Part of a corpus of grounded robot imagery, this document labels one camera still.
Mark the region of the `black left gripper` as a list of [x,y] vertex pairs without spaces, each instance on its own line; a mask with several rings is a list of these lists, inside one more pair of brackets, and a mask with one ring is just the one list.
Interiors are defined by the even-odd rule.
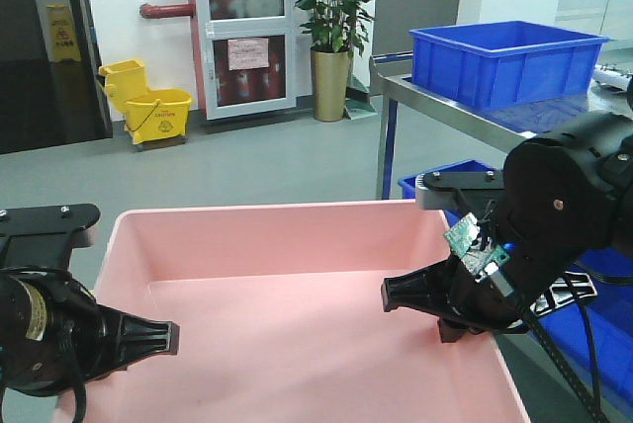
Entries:
[[177,323],[97,305],[67,271],[1,272],[1,380],[21,393],[52,396],[178,350]]

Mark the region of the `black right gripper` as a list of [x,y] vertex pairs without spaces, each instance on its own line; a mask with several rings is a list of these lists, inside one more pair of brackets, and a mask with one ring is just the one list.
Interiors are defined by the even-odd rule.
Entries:
[[525,333],[532,323],[579,302],[579,274],[564,271],[538,296],[528,296],[506,271],[510,259],[480,282],[452,253],[447,260],[385,278],[385,312],[400,307],[427,314],[450,314],[437,321],[441,343],[456,343],[468,332]]

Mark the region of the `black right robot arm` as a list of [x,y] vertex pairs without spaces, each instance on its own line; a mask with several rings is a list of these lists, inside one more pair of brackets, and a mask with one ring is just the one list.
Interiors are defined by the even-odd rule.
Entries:
[[499,171],[424,174],[418,197],[461,219],[446,232],[447,259],[383,282],[384,310],[502,330],[585,251],[631,253],[632,121],[580,115],[522,141]]

